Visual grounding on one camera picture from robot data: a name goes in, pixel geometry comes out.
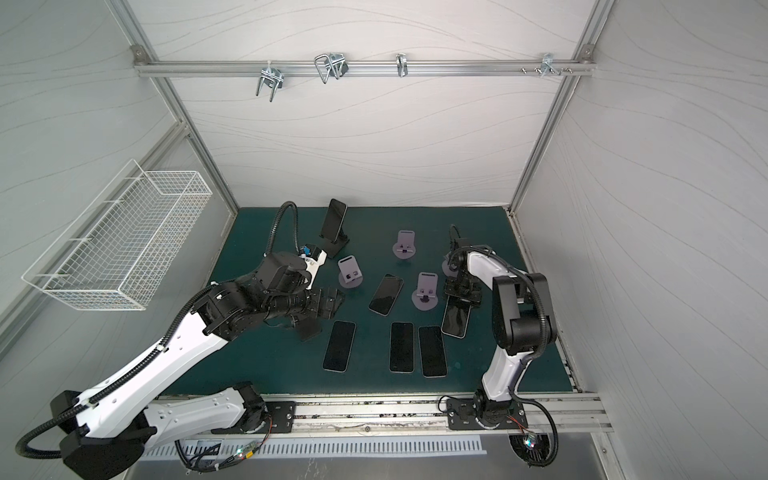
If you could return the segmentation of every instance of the dark green table mat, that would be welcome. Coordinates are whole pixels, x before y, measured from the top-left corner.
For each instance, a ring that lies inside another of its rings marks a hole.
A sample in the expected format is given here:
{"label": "dark green table mat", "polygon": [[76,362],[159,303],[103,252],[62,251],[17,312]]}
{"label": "dark green table mat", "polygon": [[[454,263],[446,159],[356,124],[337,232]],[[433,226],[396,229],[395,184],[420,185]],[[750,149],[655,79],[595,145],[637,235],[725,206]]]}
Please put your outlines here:
{"label": "dark green table mat", "polygon": [[[256,268],[263,256],[275,208],[243,208],[211,275],[227,280]],[[320,244],[325,208],[299,209],[299,241]],[[491,292],[483,288],[482,305],[473,309],[465,338],[443,336],[448,375],[427,379],[422,375],[418,333],[415,335],[415,371],[389,371],[389,328],[392,322],[420,326],[440,325],[445,299],[433,310],[422,312],[411,301],[419,272],[445,276],[441,263],[448,252],[448,228],[456,224],[462,236],[490,245],[496,253],[524,268],[505,212],[500,207],[364,207],[349,208],[343,229],[349,244],[335,259],[320,267],[316,286],[339,286],[336,262],[354,255],[363,274],[362,285],[346,290],[346,300],[333,320],[323,320],[323,332],[302,343],[290,329],[269,328],[244,333],[222,350],[184,373],[164,392],[167,395],[207,395],[234,383],[251,381],[262,393],[395,393],[470,392],[480,385],[495,350],[491,332]],[[291,212],[286,212],[277,233],[275,251],[291,250]],[[399,230],[416,232],[416,255],[400,260],[392,253]],[[405,280],[400,296],[386,317],[368,310],[376,287],[386,273]],[[357,325],[346,372],[328,372],[322,363],[334,320]],[[571,383],[557,348],[550,345],[535,360],[520,386],[522,392],[570,392]]]}

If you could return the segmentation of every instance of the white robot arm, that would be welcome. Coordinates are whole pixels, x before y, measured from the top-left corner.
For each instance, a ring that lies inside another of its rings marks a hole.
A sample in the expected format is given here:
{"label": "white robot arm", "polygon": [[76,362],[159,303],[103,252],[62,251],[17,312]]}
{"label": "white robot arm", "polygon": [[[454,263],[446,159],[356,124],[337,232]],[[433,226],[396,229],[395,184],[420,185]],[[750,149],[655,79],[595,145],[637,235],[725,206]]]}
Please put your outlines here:
{"label": "white robot arm", "polygon": [[[525,370],[538,358],[549,343],[557,339],[549,288],[540,273],[526,273],[513,267],[490,247],[471,245],[464,238],[452,238],[446,274],[455,277],[446,280],[445,293],[478,306],[482,298],[480,283],[492,291],[492,329],[496,350],[488,371],[482,377],[482,386],[471,400],[451,399],[448,408],[459,414],[461,421],[450,422],[452,429],[496,429],[509,423],[508,417],[518,411],[520,403],[537,406],[550,420],[553,438],[548,454],[543,459],[524,455],[529,465],[546,466],[557,455],[558,440],[554,421],[546,409],[531,399],[517,395],[517,387]],[[532,310],[520,310],[522,303],[532,304]],[[446,310],[446,319],[454,318]],[[535,435],[527,438],[529,449],[534,448]]]}
{"label": "white robot arm", "polygon": [[[156,445],[207,430],[244,433],[268,427],[265,422],[271,422],[271,413],[250,384],[175,402],[172,408],[153,400],[193,365],[265,320],[289,317],[304,341],[320,332],[320,318],[332,318],[343,303],[337,289],[313,285],[326,260],[319,247],[299,248],[294,231],[296,252],[272,253],[286,205],[278,212],[258,268],[198,292],[161,339],[103,382],[54,398],[54,418],[24,435],[16,452],[27,458],[62,458],[84,480],[107,480]],[[59,444],[61,450],[29,446],[56,426],[67,434]],[[235,460],[227,466],[236,465],[239,459]]]}

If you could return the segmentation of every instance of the vented metal panel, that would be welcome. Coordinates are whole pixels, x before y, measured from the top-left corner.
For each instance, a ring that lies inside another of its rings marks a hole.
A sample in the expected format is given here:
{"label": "vented metal panel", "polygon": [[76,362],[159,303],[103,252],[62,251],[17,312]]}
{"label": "vented metal panel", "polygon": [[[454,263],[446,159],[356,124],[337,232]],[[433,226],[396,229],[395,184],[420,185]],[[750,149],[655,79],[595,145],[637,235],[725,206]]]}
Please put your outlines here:
{"label": "vented metal panel", "polygon": [[[250,440],[223,440],[219,457],[226,458]],[[200,453],[218,441],[187,440],[187,456]],[[397,437],[355,437],[327,439],[270,439],[253,458],[329,458],[329,457],[437,457],[485,455],[479,435],[422,435]],[[145,452],[141,460],[176,459],[172,443]]]}

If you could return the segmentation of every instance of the black smartphone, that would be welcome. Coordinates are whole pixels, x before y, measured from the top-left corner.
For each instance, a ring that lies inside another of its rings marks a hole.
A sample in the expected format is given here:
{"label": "black smartphone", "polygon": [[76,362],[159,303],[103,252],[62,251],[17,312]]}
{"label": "black smartphone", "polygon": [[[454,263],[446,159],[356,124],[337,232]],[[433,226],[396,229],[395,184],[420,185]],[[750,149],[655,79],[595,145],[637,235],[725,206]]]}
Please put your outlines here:
{"label": "black smartphone", "polygon": [[472,305],[469,302],[448,295],[448,302],[445,305],[445,313],[442,315],[442,326],[440,330],[445,335],[454,336],[457,339],[463,339],[467,334],[467,322],[469,313],[472,311]]}
{"label": "black smartphone", "polygon": [[422,373],[427,378],[448,375],[445,364],[445,347],[442,345],[440,327],[419,327],[419,349],[422,351]]}
{"label": "black smartphone", "polygon": [[326,212],[326,219],[320,228],[320,236],[328,241],[335,242],[341,231],[341,224],[346,215],[346,204],[332,198]]}
{"label": "black smartphone", "polygon": [[323,369],[331,372],[345,372],[349,361],[349,353],[352,352],[352,340],[355,338],[355,324],[337,320],[331,329],[331,338],[326,348],[326,358],[323,360]]}
{"label": "black smartphone", "polygon": [[392,322],[389,333],[389,371],[413,373],[413,323]]}
{"label": "black smartphone", "polygon": [[389,315],[392,305],[395,304],[395,300],[397,300],[397,296],[400,294],[400,289],[402,289],[402,278],[387,273],[382,278],[376,293],[373,294],[373,299],[369,303],[368,308],[379,315]]}

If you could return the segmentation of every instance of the white wire basket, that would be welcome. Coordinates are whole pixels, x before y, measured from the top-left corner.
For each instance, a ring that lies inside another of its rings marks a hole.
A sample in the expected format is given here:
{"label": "white wire basket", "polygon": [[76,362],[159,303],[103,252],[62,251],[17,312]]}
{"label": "white wire basket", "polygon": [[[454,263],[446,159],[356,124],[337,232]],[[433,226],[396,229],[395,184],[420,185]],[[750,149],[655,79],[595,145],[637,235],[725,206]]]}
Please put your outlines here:
{"label": "white wire basket", "polygon": [[210,196],[196,171],[131,161],[22,280],[77,310],[145,310]]}

